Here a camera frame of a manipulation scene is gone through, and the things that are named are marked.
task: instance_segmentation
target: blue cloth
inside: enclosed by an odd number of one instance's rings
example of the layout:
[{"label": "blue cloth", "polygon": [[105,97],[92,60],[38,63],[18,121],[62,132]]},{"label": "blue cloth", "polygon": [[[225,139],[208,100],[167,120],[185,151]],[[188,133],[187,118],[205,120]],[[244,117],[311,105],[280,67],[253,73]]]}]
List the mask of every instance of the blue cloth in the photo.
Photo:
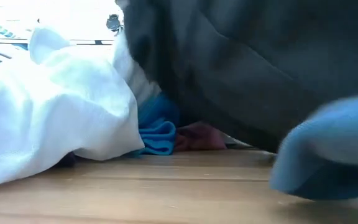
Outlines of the blue cloth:
[{"label": "blue cloth", "polygon": [[289,133],[270,186],[310,200],[358,197],[358,97],[325,106]]},{"label": "blue cloth", "polygon": [[145,148],[141,154],[170,155],[175,146],[179,109],[164,94],[146,101],[139,108],[139,133]]}]

